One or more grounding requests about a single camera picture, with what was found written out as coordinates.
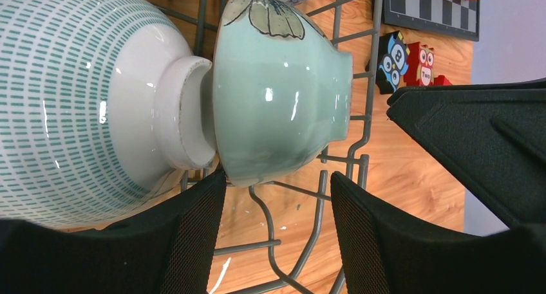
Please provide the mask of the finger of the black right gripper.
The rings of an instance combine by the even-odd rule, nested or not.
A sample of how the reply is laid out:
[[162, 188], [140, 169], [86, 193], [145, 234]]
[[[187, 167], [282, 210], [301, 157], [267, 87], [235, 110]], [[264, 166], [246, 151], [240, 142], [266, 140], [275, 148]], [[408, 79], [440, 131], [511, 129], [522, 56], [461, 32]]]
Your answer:
[[545, 222], [545, 80], [404, 87], [387, 116], [509, 227]]

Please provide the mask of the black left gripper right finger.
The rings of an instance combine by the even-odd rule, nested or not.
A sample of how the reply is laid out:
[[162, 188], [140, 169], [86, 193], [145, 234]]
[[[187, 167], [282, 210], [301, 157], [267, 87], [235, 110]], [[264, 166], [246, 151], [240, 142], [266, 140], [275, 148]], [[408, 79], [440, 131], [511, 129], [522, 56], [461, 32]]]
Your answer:
[[487, 236], [417, 218], [340, 172], [331, 202], [349, 293], [544, 293], [545, 225]]

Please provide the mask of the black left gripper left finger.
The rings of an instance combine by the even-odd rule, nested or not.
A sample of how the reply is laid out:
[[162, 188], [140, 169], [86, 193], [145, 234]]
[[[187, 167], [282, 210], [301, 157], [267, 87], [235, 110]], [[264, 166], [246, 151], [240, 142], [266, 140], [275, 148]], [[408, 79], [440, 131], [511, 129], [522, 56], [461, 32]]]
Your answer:
[[2, 293], [205, 293], [227, 190], [218, 169], [103, 230], [1, 221]]

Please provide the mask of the white bowl green dashes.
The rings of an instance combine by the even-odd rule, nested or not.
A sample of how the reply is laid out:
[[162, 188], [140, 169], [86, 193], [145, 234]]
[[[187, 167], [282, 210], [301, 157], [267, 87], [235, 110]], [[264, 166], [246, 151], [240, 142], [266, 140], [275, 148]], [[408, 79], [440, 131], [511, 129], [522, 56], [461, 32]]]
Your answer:
[[1, 0], [1, 219], [123, 219], [216, 155], [212, 62], [146, 0]]

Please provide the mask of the mint green leaf bowl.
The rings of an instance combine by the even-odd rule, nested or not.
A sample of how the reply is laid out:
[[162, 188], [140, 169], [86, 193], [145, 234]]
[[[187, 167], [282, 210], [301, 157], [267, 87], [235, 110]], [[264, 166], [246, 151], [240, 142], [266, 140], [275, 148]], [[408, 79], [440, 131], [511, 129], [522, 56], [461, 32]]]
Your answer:
[[213, 56], [220, 162], [233, 185], [289, 175], [347, 138], [353, 55], [279, 0], [228, 0]]

